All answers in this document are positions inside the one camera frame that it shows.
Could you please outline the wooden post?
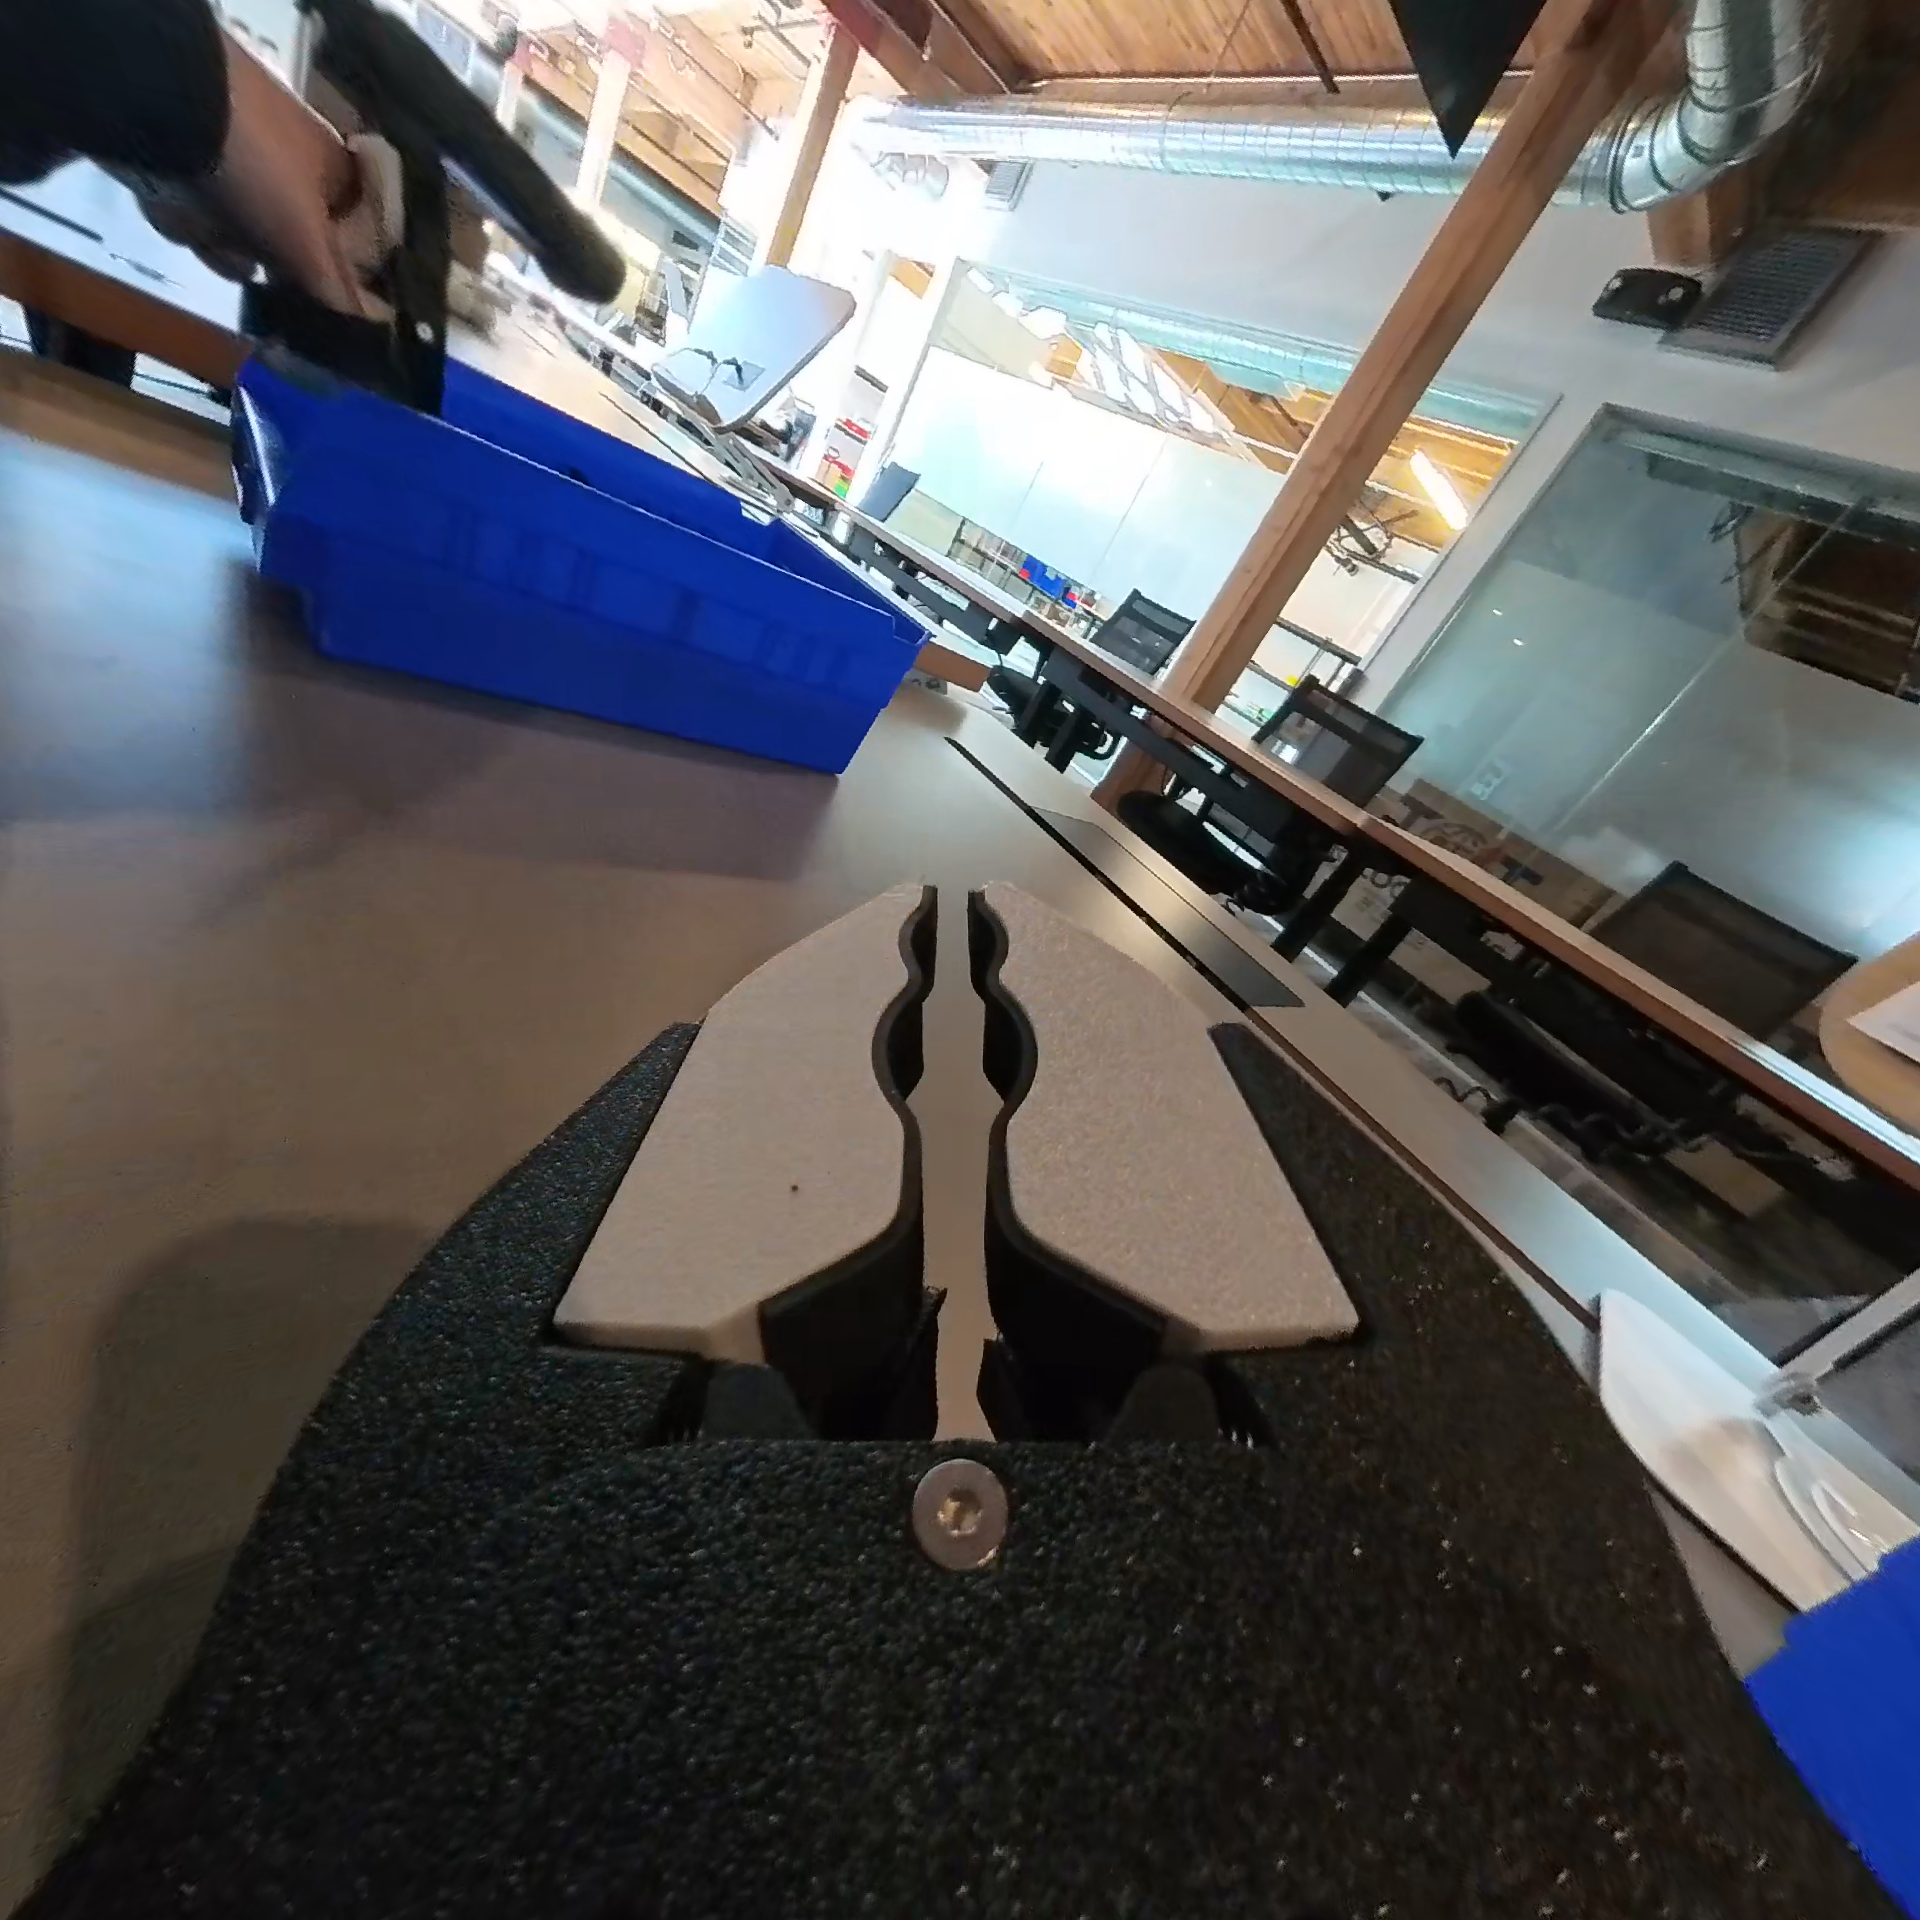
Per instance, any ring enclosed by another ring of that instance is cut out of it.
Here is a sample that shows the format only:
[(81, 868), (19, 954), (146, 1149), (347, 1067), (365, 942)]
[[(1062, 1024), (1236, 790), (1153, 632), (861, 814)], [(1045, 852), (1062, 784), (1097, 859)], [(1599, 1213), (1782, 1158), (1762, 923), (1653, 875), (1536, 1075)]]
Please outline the wooden post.
[(1190, 633), (1161, 694), (1215, 713), (1394, 445), (1577, 152), (1617, 112), (1669, 33), (1671, 5), (1551, 5), (1546, 55), (1492, 152), (1448, 211), (1342, 381), (1255, 538)]

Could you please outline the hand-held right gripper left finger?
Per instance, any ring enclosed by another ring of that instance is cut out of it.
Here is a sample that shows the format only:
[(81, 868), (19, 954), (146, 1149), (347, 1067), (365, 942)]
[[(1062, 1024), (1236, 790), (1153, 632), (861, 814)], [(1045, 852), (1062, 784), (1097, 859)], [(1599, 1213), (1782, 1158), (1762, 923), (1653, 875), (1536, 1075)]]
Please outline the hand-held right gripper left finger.
[(914, 938), (934, 908), (934, 889), (903, 883), (708, 1008), (566, 1282), (561, 1340), (772, 1363), (765, 1314), (907, 1215), (890, 1037), (920, 1003)]

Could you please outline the blue plastic bin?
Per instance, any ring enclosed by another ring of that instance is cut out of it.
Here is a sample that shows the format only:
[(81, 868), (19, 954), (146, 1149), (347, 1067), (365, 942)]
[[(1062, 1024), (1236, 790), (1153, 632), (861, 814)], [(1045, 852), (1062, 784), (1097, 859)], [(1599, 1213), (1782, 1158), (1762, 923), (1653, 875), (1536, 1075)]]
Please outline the blue plastic bin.
[(232, 464), (327, 659), (835, 776), (929, 646), (798, 526), (457, 358), (428, 414), (251, 355)]

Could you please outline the long wooden desk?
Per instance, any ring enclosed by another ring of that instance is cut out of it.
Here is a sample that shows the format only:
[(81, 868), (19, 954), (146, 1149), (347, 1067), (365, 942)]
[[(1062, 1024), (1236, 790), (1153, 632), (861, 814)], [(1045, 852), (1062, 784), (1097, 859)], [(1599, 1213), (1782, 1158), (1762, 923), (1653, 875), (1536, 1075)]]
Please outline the long wooden desk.
[(1381, 920), (1331, 983), (1337, 1003), (1381, 978), (1412, 934), (1426, 938), (1482, 978), (1510, 1006), (1524, 1056), (1580, 1100), (1551, 1100), (1547, 1114), (1574, 1119), (1574, 1139), (1647, 1158), (1704, 1139), (1740, 1147), (1740, 1100), (1780, 1116), (1820, 1152), (1849, 1158), (1857, 1177), (1880, 1177), (1916, 1196), (1916, 1147), (1892, 1119), (1792, 1067), (1774, 1048), (1744, 1037), (1702, 1003), (1669, 989), (1643, 967), (1531, 906), (1469, 859), (1412, 837), (1332, 794), (1287, 760), (1221, 733), (1209, 716), (1139, 678), (1117, 657), (1069, 637), (1042, 612), (1024, 608), (969, 577), (882, 519), (824, 492), (820, 516), (845, 557), (886, 557), (914, 586), (940, 586), (940, 603), (960, 597), (994, 637), (1019, 633), (1038, 653), (1038, 689), (1019, 713), (1017, 736), (1066, 770), (1085, 722), (1139, 747), (1151, 766), (1231, 809), (1261, 837), (1311, 823), (1331, 852), (1311, 863), (1304, 889), (1284, 898), (1276, 954), (1304, 954), (1337, 906), (1365, 875), (1399, 886)]

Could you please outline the silver ventilation duct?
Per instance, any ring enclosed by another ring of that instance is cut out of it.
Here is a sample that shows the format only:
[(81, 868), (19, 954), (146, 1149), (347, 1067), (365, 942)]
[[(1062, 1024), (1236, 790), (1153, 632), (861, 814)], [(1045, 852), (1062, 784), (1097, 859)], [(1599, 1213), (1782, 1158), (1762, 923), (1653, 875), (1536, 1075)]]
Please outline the silver ventilation duct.
[[(1825, 5), (1691, 5), (1686, 75), (1619, 104), (1570, 158), (1555, 205), (1647, 217), (1764, 154), (1808, 104), (1828, 50)], [(872, 160), (1104, 167), (1376, 197), (1456, 200), (1492, 154), (1502, 112), (1451, 147), (1412, 104), (1151, 104), (972, 98), (895, 100), (857, 124)]]

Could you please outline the black office chair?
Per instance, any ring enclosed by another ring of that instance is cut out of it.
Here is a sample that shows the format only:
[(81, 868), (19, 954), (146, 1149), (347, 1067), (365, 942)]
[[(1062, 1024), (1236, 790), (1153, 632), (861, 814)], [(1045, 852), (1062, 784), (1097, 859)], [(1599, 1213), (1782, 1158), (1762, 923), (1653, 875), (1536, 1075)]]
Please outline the black office chair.
[[(1669, 863), (1597, 928), (1597, 945), (1696, 999), (1755, 1042), (1782, 1032), (1856, 954)], [(1739, 1110), (1735, 1082), (1625, 1003), (1547, 962), (1454, 1006), (1456, 1052), (1510, 1105), (1591, 1164), (1667, 1158), (1710, 1139)]]
[[(1142, 678), (1156, 678), (1179, 653), (1190, 632), (1190, 617), (1131, 590), (1120, 608), (1097, 623), (1091, 650), (1131, 665)], [(989, 671), (987, 694), (1009, 716), (1017, 733), (1048, 755), (1062, 744), (1070, 744), (1076, 758), (1091, 760), (1110, 760), (1117, 755), (1117, 739), (1085, 713), (1070, 708), (1062, 694), (1048, 694), (1038, 672), (1024, 672), (1003, 659)]]
[[(1315, 678), (1304, 678), (1252, 736), (1255, 755), (1356, 807), (1376, 805), (1421, 744), (1421, 736), (1369, 716)], [(1198, 782), (1123, 796), (1120, 823), (1205, 896), (1279, 918), (1332, 859), (1337, 831), (1237, 765), (1198, 752), (1190, 752), (1190, 765), (1202, 766)]]

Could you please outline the blue plastic box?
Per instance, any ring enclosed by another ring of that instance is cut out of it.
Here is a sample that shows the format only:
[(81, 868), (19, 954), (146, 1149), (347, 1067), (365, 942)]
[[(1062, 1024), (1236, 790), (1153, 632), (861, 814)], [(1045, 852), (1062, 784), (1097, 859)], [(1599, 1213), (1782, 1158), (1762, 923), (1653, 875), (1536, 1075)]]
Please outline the blue plastic box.
[(1914, 1915), (1916, 1545), (1791, 1619), (1744, 1688), (1825, 1815)]

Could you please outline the person's left forearm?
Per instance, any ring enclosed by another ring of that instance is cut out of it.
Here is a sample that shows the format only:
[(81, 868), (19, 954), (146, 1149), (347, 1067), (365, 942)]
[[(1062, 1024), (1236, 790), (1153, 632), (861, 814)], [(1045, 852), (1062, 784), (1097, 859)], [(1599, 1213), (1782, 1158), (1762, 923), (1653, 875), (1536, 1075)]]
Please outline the person's left forearm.
[(211, 5), (5, 5), (5, 184), (88, 160), (189, 248), (228, 133), (224, 33)]

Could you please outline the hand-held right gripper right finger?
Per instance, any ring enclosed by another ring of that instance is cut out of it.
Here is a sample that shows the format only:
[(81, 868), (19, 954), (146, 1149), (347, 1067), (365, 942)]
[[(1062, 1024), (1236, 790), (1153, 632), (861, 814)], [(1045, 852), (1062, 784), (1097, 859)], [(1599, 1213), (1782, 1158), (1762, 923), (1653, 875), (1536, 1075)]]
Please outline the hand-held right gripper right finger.
[(1353, 1340), (1358, 1310), (1202, 1006), (1036, 896), (969, 898), (1012, 1024), (995, 1133), (1009, 1252), (1117, 1310), (1151, 1360)]

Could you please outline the wall vent grille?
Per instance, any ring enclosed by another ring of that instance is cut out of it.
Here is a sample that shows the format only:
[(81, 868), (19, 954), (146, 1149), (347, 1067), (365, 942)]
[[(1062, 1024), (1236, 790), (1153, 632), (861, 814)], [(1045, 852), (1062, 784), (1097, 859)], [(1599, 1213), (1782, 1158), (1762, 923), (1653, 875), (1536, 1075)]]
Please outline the wall vent grille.
[(1875, 229), (1769, 229), (1735, 254), (1661, 351), (1778, 371), (1877, 241)]

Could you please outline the person's left hand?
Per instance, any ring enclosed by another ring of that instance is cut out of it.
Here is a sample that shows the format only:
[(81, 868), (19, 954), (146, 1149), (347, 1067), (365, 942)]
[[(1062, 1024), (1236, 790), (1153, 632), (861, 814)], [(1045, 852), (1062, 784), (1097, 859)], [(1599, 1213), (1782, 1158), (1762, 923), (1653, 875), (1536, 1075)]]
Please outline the person's left hand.
[(361, 194), (347, 140), (228, 33), (224, 58), (228, 133), (211, 185), (189, 197), (187, 245), (232, 280), (262, 268), (338, 313), (373, 321), (378, 304), (338, 221)]

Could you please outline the tilted grey board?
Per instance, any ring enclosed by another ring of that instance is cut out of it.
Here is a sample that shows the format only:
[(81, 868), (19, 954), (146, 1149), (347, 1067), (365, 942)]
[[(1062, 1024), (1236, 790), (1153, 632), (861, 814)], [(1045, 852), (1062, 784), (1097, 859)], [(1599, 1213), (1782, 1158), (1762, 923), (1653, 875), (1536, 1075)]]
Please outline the tilted grey board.
[(646, 371), (658, 400), (708, 430), (737, 430), (854, 323), (857, 298), (831, 280), (765, 264), (717, 278), (687, 341)]

